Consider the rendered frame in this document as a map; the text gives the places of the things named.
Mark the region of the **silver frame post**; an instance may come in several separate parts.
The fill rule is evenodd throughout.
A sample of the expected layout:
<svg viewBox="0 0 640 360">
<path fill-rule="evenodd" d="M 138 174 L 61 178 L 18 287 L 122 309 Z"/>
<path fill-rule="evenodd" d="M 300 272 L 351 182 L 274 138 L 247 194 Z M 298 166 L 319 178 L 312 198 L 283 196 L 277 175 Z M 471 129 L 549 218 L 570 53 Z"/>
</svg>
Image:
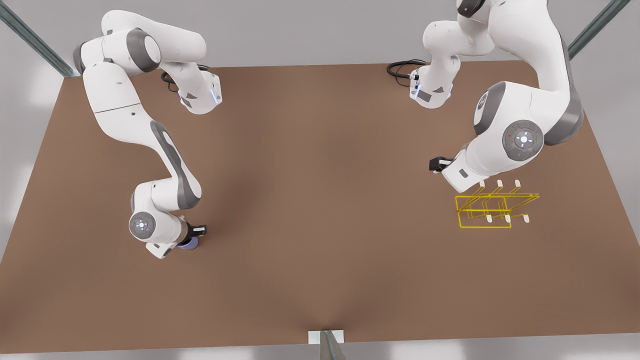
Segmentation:
<svg viewBox="0 0 640 360">
<path fill-rule="evenodd" d="M 346 360 L 341 344 L 345 342 L 343 330 L 308 331 L 308 343 L 320 346 L 320 360 Z"/>
<path fill-rule="evenodd" d="M 630 2 L 631 0 L 610 0 L 569 44 L 567 47 L 569 60 L 573 60 Z"/>
<path fill-rule="evenodd" d="M 5 2 L 0 0 L 0 20 L 65 78 L 78 78 L 80 73 L 71 68 L 32 28 Z"/>
</svg>

